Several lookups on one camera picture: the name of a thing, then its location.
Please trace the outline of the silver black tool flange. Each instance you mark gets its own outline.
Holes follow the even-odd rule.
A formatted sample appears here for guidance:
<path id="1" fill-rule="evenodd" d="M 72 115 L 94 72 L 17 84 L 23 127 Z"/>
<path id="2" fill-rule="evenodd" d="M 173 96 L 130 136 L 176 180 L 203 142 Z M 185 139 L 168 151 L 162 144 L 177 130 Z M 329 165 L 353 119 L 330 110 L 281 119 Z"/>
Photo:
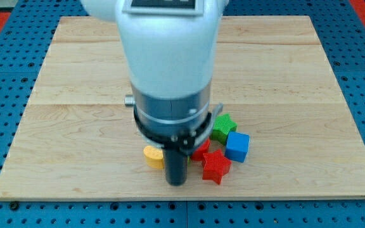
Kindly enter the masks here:
<path id="1" fill-rule="evenodd" d="M 210 107 L 210 85 L 183 97 L 156 98 L 132 87 L 125 95 L 126 107 L 133 109 L 136 126 L 151 144 L 191 155 L 211 135 L 223 104 Z"/>

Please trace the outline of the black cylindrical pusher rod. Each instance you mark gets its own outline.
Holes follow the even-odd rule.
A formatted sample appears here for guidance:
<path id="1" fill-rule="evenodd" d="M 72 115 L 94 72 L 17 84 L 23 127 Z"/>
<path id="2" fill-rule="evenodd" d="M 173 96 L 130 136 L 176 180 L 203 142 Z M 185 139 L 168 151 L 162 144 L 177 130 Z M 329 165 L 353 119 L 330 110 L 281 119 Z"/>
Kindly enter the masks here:
<path id="1" fill-rule="evenodd" d="M 166 181 L 171 186 L 183 185 L 187 179 L 188 157 L 178 149 L 166 149 L 163 159 Z"/>

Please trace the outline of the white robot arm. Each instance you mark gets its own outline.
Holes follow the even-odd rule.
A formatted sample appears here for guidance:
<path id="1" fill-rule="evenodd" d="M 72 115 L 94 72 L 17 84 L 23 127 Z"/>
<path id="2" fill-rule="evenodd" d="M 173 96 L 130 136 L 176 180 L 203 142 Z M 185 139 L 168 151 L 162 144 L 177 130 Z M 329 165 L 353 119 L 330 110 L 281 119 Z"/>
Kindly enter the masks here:
<path id="1" fill-rule="evenodd" d="M 116 24 L 129 67 L 136 125 L 162 149 L 165 178 L 180 186 L 188 157 L 212 133 L 223 105 L 210 107 L 219 25 L 226 1 L 82 0 Z"/>

